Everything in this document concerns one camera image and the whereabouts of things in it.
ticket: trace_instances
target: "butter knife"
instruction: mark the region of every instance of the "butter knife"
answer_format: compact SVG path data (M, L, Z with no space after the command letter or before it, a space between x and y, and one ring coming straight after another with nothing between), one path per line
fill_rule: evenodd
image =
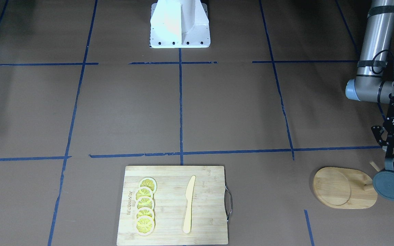
M186 187L185 197L188 201L186 204L186 214L185 220L183 221L183 232L190 233L191 232L191 218L192 218L192 205L193 205L193 194L194 194L194 184L196 182L196 176L192 175L191 179L188 182L188 186Z

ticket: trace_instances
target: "metal tube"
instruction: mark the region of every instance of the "metal tube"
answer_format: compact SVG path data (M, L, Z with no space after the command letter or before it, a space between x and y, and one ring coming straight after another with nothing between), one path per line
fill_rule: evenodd
M389 49L394 27L394 0L373 0L367 20L363 48L358 63L357 77L349 81L346 96L358 101L389 103L391 82L382 82L382 69L387 61L387 52L382 52L375 58L375 65L369 61L382 50Z

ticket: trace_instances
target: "wooden tray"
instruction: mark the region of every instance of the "wooden tray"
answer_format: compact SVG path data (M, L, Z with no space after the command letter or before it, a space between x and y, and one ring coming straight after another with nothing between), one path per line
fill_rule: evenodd
M191 232L182 231L185 191L196 176ZM136 232L134 192L144 177L156 180L155 229L147 236ZM119 215L118 246L227 244L225 171L223 166L127 166Z
M314 176L314 193L332 208L360 209L372 207L378 198L372 179L362 171L325 167Z

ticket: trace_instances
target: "brown floor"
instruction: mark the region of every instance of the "brown floor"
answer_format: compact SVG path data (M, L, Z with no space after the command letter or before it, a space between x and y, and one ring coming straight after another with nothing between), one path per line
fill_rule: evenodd
M0 245L116 245L126 165L181 164L225 166L231 246L394 245L394 202L311 188L383 165L377 104L344 95L369 1L210 1L211 47L180 51L148 47L154 2L0 1Z

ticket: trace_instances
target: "oval wooden board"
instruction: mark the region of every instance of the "oval wooden board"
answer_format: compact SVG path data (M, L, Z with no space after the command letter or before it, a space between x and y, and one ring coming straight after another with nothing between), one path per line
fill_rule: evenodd
M378 198L374 189L364 190L372 179L362 171L325 167L314 176L313 189L323 204L332 208L360 209L372 207Z

